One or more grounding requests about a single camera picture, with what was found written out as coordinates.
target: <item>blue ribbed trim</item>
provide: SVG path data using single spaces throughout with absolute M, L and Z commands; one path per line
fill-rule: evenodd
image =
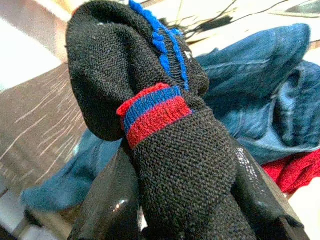
M 187 68 L 185 65 L 184 57 L 182 56 L 181 50 L 179 48 L 179 44 L 175 38 L 175 35 L 182 35 L 181 32 L 177 29 L 168 30 L 161 22 L 157 20 L 155 16 L 153 16 L 152 12 L 149 10 L 145 10 L 139 3 L 134 2 L 133 0 L 129 0 L 129 6 L 132 10 L 134 10 L 136 13 L 143 16 L 152 26 L 154 33 L 152 34 L 153 41 L 152 43 L 154 46 L 162 53 L 159 60 L 160 63 L 166 72 L 170 77 L 172 77 L 172 74 L 170 72 L 170 62 L 168 59 L 168 51 L 166 49 L 165 44 L 163 43 L 164 37 L 159 34 L 159 28 L 163 29 L 165 33 L 169 36 L 170 40 L 173 43 L 173 50 L 175 52 L 175 56 L 178 59 L 180 63 L 181 68 L 181 78 L 184 80 L 184 89 L 186 91 L 189 90 L 189 80 L 187 75 Z
M 168 87 L 160 89 L 155 92 L 151 92 L 148 95 L 139 98 L 132 106 L 128 109 L 124 117 L 124 132 L 128 133 L 132 124 L 143 114 L 150 109 L 153 109 L 156 105 L 166 102 L 167 100 L 173 99 L 177 96 L 181 96 L 181 92 L 178 86 Z

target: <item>sock cuff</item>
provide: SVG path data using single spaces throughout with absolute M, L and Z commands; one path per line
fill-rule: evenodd
M 117 110 L 131 148 L 151 134 L 192 114 L 178 86 L 158 83 L 127 100 Z

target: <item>stuffed sock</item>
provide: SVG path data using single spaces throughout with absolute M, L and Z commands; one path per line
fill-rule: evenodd
M 200 98 L 208 78 L 179 31 L 129 5 L 83 5 L 66 40 L 87 126 L 104 140 L 126 136 L 132 149 L 147 238 L 256 239 L 230 193 L 229 134 Z

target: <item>red fabric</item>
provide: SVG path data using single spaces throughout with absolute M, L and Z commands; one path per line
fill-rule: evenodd
M 320 177 L 320 150 L 299 153 L 262 165 L 282 192 L 293 194 L 312 179 Z
M 120 117 L 124 117 L 126 115 L 126 112 L 128 109 L 134 104 L 138 99 L 140 99 L 143 96 L 146 96 L 150 93 L 156 92 L 161 89 L 169 88 L 170 86 L 165 83 L 157 83 L 156 85 L 146 88 L 139 92 L 137 95 L 135 95 L 133 98 L 130 98 L 129 100 L 125 101 L 116 111 L 116 114 Z
M 192 111 L 181 96 L 156 105 L 132 124 L 126 136 L 130 147 L 134 148 L 151 134 L 190 114 Z

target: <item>blue denim jeans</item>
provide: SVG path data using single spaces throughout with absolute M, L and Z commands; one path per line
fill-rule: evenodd
M 278 27 L 197 58 L 210 80 L 206 104 L 260 164 L 320 148 L 320 67 L 302 61 L 309 36 L 305 24 Z M 21 201 L 45 211 L 83 202 L 120 144 L 87 130 L 72 160 Z

